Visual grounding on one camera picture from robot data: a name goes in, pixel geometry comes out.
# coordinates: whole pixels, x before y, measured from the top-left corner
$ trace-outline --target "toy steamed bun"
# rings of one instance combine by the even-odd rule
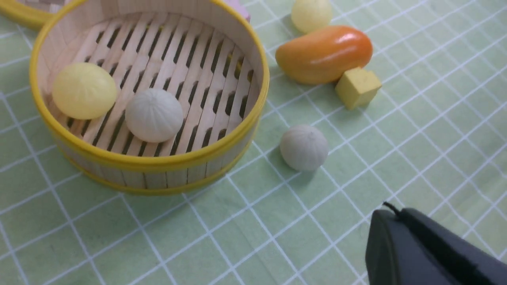
[[[163,89],[137,93],[125,109],[125,123],[137,138],[161,143],[176,136],[183,125],[183,110],[178,99]]]
[[[302,33],[311,33],[323,28],[333,18],[330,0],[296,0],[292,6],[291,20]]]
[[[53,101],[65,115],[90,120],[105,115],[115,104],[114,79],[92,63],[73,63],[63,68],[53,83]]]
[[[328,157],[324,134],[310,125],[297,125],[286,131],[280,142],[282,158],[297,171],[316,171]]]

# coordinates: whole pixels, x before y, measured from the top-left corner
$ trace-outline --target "orange mango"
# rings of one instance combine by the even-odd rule
[[[282,71],[301,84],[335,82],[373,56],[368,36],[350,26],[331,25],[281,45],[275,53]]]

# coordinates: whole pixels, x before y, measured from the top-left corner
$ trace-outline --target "yellow cube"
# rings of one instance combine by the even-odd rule
[[[382,83],[372,71],[360,67],[347,70],[338,81],[335,92],[348,110],[369,103]]]

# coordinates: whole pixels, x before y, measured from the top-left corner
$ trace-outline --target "toy food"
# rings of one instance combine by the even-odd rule
[[[301,84],[338,80],[346,70],[367,65],[373,46],[349,26],[327,26],[281,45],[275,54],[282,71]]]
[[[302,33],[323,28],[329,25],[332,18],[330,0],[296,0],[292,6],[292,23]]]
[[[345,107],[352,110],[373,100],[380,87],[382,83],[372,71],[356,67],[343,74],[335,91]]]
[[[239,0],[226,0],[225,2],[234,8],[237,12],[239,12],[243,18],[245,18],[250,23],[250,13]]]
[[[173,138],[182,127],[182,106],[171,93],[150,88],[128,102],[125,123],[139,139],[161,143]]]
[[[297,171],[315,171],[328,157],[328,141],[315,127],[297,125],[286,131],[280,152],[288,166]]]
[[[53,82],[53,101],[65,115],[91,120],[105,115],[118,96],[107,71],[92,63],[78,62],[62,69]]]

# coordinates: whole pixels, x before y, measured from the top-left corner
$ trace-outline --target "yellow ball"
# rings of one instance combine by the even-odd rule
[[[291,20],[302,33],[323,28],[333,19],[330,0],[296,0],[292,6]]]
[[[65,115],[90,120],[105,115],[115,104],[116,83],[104,69],[92,63],[63,68],[53,83],[53,101]]]

